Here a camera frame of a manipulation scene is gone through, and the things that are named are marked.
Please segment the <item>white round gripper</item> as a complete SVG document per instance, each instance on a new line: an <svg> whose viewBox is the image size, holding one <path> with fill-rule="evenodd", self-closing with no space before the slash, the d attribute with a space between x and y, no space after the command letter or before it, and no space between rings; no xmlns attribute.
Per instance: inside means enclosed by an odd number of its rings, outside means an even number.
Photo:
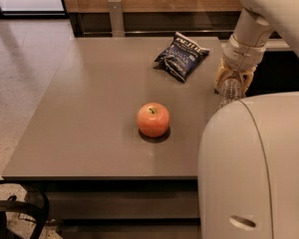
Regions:
<svg viewBox="0 0 299 239"><path fill-rule="evenodd" d="M262 61L266 43L266 37L258 37L255 40L249 39L243 42L232 34L223 48L223 59L220 60L215 74L215 92L217 94L227 92L234 80L234 71L241 71L239 73L241 90L245 94L253 81L255 67Z"/></svg>

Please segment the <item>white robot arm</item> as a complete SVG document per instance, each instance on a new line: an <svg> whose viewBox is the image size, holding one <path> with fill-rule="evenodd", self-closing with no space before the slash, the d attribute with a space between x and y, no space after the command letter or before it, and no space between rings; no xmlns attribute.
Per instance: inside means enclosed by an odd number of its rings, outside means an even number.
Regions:
<svg viewBox="0 0 299 239"><path fill-rule="evenodd" d="M240 0L215 85L258 65L277 32L299 58L299 0ZM202 239L299 239L299 92L262 95L218 110L198 155Z"/></svg>

